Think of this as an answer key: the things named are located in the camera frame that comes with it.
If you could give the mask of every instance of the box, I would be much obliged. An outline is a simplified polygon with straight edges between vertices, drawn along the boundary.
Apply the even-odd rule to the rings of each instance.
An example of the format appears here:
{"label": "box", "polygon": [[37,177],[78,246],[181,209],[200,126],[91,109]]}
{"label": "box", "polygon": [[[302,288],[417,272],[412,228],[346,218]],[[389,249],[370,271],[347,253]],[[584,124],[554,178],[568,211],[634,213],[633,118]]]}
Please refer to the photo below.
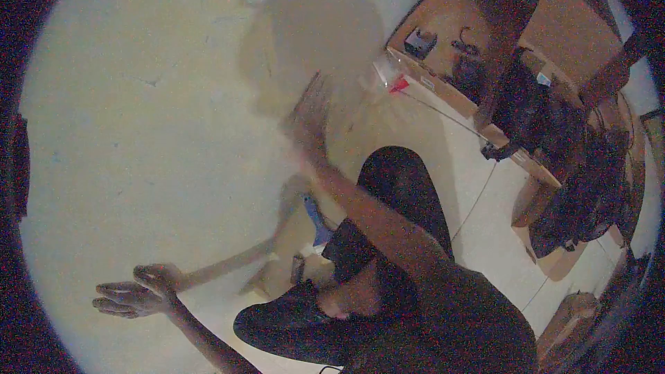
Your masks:
{"label": "box", "polygon": [[[436,46],[427,55],[407,52],[405,41],[414,32],[436,37]],[[454,41],[471,44],[481,57],[487,57],[490,33],[477,0],[424,0],[390,38],[387,52],[405,74],[470,118],[478,112],[477,104],[446,81],[453,75],[457,58],[457,51],[450,45]],[[558,81],[551,93],[576,107],[582,107],[577,97],[579,88],[622,49],[616,34],[584,0],[538,0],[528,24],[518,34],[516,45],[533,51],[523,56],[526,66],[550,81],[555,75]],[[479,133],[496,147],[508,143],[495,125]],[[541,154],[524,150],[511,159],[540,182],[558,188],[578,162],[578,149],[571,150],[563,164],[547,164]]]}

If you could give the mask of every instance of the black t-shirt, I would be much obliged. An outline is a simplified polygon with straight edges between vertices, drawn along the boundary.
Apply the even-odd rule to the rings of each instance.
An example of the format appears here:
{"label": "black t-shirt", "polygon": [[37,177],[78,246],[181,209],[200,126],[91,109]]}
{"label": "black t-shirt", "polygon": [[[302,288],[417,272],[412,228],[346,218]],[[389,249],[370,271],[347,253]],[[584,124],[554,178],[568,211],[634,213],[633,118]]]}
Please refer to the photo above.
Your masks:
{"label": "black t-shirt", "polygon": [[535,336],[520,310],[485,276],[454,266],[461,284],[421,286],[436,303],[362,345],[342,372],[534,373]]}

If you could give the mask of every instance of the sticker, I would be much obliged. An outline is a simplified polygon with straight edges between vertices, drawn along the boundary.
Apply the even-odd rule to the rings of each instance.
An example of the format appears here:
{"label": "sticker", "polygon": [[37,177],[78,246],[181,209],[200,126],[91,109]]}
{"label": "sticker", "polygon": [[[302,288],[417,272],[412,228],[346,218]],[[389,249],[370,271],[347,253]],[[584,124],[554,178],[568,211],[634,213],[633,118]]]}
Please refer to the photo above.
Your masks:
{"label": "sticker", "polygon": [[431,82],[429,79],[427,79],[427,78],[421,76],[421,77],[420,77],[420,83],[421,83],[423,86],[428,87],[430,90],[434,91],[434,83]]}
{"label": "sticker", "polygon": [[536,81],[538,81],[538,84],[542,84],[544,86],[551,86],[552,85],[552,80],[545,77],[545,75],[542,72],[538,73],[538,76],[536,77]]}

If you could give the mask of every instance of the person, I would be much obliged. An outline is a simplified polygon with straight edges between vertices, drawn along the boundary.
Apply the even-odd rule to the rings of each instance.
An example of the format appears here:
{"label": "person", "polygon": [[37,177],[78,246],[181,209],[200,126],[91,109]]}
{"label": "person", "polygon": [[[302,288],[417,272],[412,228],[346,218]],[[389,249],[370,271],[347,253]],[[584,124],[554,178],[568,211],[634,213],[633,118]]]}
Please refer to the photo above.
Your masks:
{"label": "person", "polygon": [[[374,152],[355,185],[326,155],[327,94],[317,75],[289,133],[303,170],[345,210],[326,246],[332,287],[307,281],[241,311],[237,336],[269,353],[341,365],[344,373],[532,373],[533,330],[479,272],[453,261],[436,190],[420,157],[398,146]],[[165,313],[217,368],[258,373],[179,301],[178,274],[137,266],[136,282],[101,284],[100,312]]]}

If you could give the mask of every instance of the raised hand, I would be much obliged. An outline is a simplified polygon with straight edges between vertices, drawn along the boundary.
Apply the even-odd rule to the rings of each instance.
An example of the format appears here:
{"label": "raised hand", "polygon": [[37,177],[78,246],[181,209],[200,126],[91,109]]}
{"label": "raised hand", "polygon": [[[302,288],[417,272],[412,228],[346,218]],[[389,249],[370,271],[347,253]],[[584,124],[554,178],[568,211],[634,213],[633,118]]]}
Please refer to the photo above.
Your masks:
{"label": "raised hand", "polygon": [[135,319],[154,313],[169,312],[171,299],[176,296],[181,273],[171,264],[152,264],[134,268],[135,282],[97,285],[97,297],[92,301],[106,315]]}
{"label": "raised hand", "polygon": [[311,163],[326,159],[326,125],[330,108],[329,78],[317,72],[284,123],[287,135]]}

